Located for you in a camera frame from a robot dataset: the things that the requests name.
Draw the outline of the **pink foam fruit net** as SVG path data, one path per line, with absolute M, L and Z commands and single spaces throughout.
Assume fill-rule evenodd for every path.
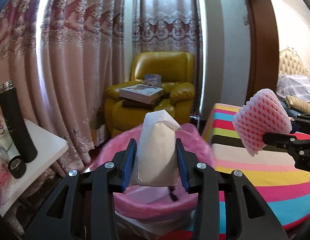
M 232 124 L 252 157 L 266 146 L 262 140 L 265 133 L 288 134 L 292 130 L 289 116 L 269 88 L 251 97 L 234 115 Z

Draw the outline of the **white paper packet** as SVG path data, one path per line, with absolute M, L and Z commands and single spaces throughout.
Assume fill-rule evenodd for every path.
M 132 185 L 169 187 L 177 185 L 176 131 L 180 124 L 166 111 L 144 117 L 133 172 Z

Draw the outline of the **pink bag trash bin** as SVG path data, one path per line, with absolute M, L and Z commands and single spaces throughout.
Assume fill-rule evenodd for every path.
M 110 139 L 99 152 L 96 160 L 91 165 L 91 170 L 97 169 L 107 161 L 111 161 L 117 152 L 126 150 L 131 138 L 137 142 L 142 132 L 142 125 Z M 196 154 L 199 161 L 209 166 L 214 166 L 215 156 L 208 143 L 200 136 L 196 126 L 183 124 L 180 130 L 175 131 L 176 138 L 180 138 L 186 151 Z M 182 186 L 177 164 L 174 170 L 168 168 L 168 160 L 163 161 L 161 154 L 154 152 L 152 163 L 148 157 L 147 163 L 135 162 L 139 169 L 139 175 L 131 175 L 130 185 L 124 193 L 114 193 L 115 210 L 123 216 L 137 220 L 166 220 L 170 217 L 183 216 L 193 210 L 197 205 L 197 194 L 188 194 Z M 177 201 L 173 202 L 169 197 L 168 186 L 174 186 L 173 193 Z

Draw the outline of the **gold striped pillow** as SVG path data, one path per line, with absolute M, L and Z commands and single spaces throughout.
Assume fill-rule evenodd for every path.
M 299 111 L 303 114 L 310 114 L 310 104 L 304 100 L 288 95 L 285 101 L 290 109 Z

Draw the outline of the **grey patterned duvet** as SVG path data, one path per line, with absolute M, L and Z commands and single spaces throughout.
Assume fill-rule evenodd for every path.
M 310 104 L 310 81 L 303 75 L 279 74 L 276 94 L 282 99 L 294 96 Z

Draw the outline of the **colourful striped tablecloth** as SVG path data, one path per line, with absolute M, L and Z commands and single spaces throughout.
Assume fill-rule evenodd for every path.
M 266 145 L 251 156 L 232 120 L 241 109 L 217 103 L 203 131 L 216 164 L 209 167 L 177 140 L 178 167 L 188 194 L 198 195 L 192 231 L 166 239 L 310 239 L 310 172 L 295 168 L 287 150 Z

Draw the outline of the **cream tufted headboard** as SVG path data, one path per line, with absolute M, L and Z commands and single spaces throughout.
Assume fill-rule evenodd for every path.
M 293 48 L 286 48 L 279 52 L 279 74 L 303 75 L 310 81 L 310 70 L 308 70 L 297 52 Z

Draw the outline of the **brown wooden door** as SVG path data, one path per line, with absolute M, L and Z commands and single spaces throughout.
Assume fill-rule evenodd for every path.
M 246 99 L 263 88 L 276 90 L 279 39 L 271 0 L 246 0 L 250 29 L 250 71 Z

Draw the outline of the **clear plastic bag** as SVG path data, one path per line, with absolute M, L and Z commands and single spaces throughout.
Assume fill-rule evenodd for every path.
M 0 145 L 0 207 L 4 206 L 9 199 L 12 175 L 8 169 L 9 155 Z

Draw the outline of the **black thermos bottle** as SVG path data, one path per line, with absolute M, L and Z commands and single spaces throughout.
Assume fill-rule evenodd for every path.
M 12 80 L 0 85 L 0 107 L 9 134 L 23 161 L 25 163 L 34 161 L 38 151 L 27 130 Z

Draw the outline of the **large flat book box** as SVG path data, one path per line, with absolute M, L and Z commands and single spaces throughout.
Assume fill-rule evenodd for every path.
M 146 104 L 162 96 L 163 89 L 144 84 L 133 85 L 119 90 L 120 97 Z

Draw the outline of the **small blue picture box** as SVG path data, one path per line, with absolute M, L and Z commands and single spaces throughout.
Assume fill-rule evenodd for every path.
M 162 76 L 158 74 L 145 74 L 144 84 L 153 87 L 160 87 L 162 83 Z

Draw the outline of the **pink lace curtain left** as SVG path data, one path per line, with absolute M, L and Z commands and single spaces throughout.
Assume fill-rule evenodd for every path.
M 0 83 L 14 82 L 26 119 L 67 141 L 52 164 L 61 176 L 91 162 L 90 121 L 125 77 L 124 0 L 9 0 L 0 12 Z

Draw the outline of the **pink lace curtain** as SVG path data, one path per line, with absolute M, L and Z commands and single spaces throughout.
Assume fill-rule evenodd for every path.
M 124 0 L 9 0 L 0 12 L 0 83 L 14 82 L 26 119 L 67 141 L 52 164 L 61 176 L 91 162 L 90 121 L 125 77 Z
M 181 51 L 194 59 L 194 107 L 199 107 L 203 41 L 199 0 L 133 0 L 133 54 Z

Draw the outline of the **pink lace curtain right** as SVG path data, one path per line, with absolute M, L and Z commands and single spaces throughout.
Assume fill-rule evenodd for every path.
M 181 51 L 194 59 L 194 107 L 199 107 L 203 41 L 199 0 L 133 0 L 133 54 Z

